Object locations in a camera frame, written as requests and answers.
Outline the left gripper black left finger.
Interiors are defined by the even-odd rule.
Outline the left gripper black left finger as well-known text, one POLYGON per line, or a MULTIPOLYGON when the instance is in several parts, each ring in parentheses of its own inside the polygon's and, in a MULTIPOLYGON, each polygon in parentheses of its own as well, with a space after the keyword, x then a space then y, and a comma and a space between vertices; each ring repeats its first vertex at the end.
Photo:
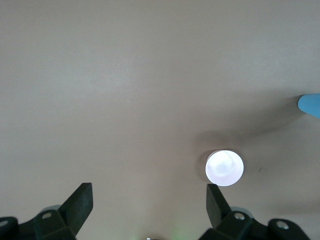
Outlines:
POLYGON ((31 220, 19 223, 13 216, 0 218, 2 240, 75 240, 93 210, 93 186, 82 183, 58 207, 38 213, 31 220))

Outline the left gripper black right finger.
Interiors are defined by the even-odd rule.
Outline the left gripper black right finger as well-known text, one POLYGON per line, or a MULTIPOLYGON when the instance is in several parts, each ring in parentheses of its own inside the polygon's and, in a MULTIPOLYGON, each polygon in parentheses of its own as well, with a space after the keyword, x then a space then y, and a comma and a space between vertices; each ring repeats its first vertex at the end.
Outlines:
POLYGON ((242 210, 233 210, 216 184, 206 187, 206 211, 212 228, 201 240, 308 240, 296 223, 274 218, 263 225, 242 210))

